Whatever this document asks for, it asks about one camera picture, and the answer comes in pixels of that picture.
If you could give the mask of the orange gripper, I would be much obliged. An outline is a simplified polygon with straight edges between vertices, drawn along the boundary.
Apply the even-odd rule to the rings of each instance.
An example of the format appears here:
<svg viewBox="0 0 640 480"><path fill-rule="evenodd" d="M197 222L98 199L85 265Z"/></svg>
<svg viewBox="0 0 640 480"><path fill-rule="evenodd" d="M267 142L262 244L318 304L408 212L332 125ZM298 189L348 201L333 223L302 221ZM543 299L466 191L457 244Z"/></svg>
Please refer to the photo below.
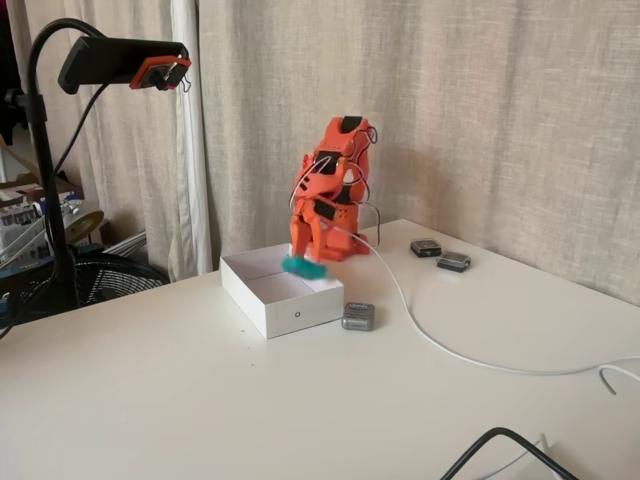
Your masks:
<svg viewBox="0 0 640 480"><path fill-rule="evenodd" d="M304 159L296 174L290 195L291 256L304 257L311 228L311 258L322 259L323 223L334 223L340 207L335 199L341 194L346 175L345 159Z"/></svg>

